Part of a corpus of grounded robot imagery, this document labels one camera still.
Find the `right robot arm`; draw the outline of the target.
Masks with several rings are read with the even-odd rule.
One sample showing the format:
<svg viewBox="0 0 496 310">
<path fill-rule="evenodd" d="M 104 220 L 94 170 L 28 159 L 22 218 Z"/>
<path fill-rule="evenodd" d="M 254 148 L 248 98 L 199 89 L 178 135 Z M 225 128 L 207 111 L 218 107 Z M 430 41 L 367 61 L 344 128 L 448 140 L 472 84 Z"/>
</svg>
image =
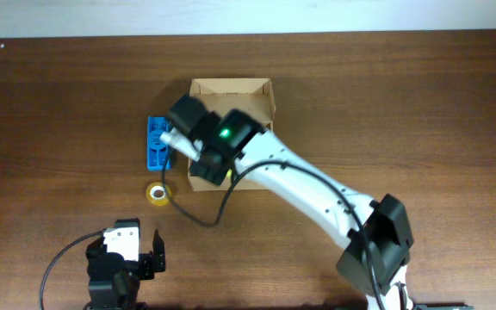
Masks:
<svg viewBox="0 0 496 310">
<path fill-rule="evenodd" d="M 336 269 L 365 294 L 370 309 L 416 307 L 406 288 L 413 236 L 400 200 L 377 201 L 339 183 L 239 109 L 220 116 L 183 96 L 166 117 L 172 129 L 161 140 L 190 159 L 191 175 L 213 185 L 228 180 L 227 195 L 243 180 L 275 193 L 342 249 Z"/>
</svg>

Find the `brown cardboard box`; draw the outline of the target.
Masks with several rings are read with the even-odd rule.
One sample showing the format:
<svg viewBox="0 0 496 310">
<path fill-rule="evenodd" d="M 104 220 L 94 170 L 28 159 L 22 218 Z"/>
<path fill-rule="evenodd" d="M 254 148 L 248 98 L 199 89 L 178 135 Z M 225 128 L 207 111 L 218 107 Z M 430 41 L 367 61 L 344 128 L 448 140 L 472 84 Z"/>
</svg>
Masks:
<svg viewBox="0 0 496 310">
<path fill-rule="evenodd" d="M 189 95 L 200 100 L 208 112 L 222 119 L 232 109 L 249 115 L 254 121 L 273 132 L 276 105 L 270 78 L 196 78 L 192 80 Z M 189 160 L 189 183 L 194 191 L 227 190 L 231 185 L 227 176 L 221 185 L 215 185 L 191 171 L 195 162 Z M 239 190 L 264 189 L 253 181 L 239 180 Z"/>
</svg>

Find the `yellow clear tape roll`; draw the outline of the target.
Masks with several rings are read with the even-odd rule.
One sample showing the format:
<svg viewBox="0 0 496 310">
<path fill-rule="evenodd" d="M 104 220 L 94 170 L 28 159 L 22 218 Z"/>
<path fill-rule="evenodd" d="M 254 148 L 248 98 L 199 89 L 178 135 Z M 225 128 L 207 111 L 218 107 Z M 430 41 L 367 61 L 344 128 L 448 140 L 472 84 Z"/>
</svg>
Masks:
<svg viewBox="0 0 496 310">
<path fill-rule="evenodd" d="M 171 202 L 171 190 L 161 182 L 150 183 L 146 188 L 146 199 L 154 206 L 165 206 Z"/>
</svg>

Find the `yellow highlighter pen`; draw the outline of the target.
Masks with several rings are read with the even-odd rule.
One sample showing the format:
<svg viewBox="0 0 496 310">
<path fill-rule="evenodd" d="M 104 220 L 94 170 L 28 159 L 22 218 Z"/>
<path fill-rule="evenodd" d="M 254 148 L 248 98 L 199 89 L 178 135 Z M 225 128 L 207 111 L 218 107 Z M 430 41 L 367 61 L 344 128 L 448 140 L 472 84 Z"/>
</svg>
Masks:
<svg viewBox="0 0 496 310">
<path fill-rule="evenodd" d="M 234 176 L 233 176 L 233 170 L 229 170 L 226 174 L 227 178 L 232 181 Z"/>
</svg>

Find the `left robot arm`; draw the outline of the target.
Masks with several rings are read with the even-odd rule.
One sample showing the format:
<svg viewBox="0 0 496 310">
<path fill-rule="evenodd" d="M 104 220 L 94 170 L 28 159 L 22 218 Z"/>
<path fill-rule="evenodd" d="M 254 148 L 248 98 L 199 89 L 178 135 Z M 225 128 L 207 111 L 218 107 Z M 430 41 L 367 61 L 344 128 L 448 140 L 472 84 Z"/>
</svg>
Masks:
<svg viewBox="0 0 496 310">
<path fill-rule="evenodd" d="M 152 250 L 140 251 L 140 220 L 117 220 L 86 248 L 90 302 L 87 309 L 146 310 L 138 301 L 140 283 L 166 271 L 164 241 L 158 231 Z"/>
</svg>

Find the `blue plastic case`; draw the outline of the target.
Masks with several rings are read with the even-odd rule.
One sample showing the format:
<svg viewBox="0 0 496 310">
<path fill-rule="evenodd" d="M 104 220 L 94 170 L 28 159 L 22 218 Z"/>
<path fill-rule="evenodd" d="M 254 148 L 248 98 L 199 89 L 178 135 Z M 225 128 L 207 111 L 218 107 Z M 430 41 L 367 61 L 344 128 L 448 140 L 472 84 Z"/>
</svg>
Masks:
<svg viewBox="0 0 496 310">
<path fill-rule="evenodd" d="M 149 116 L 146 129 L 146 167 L 149 171 L 161 171 L 171 167 L 168 146 L 160 140 L 163 133 L 171 130 L 171 124 L 161 116 Z"/>
</svg>

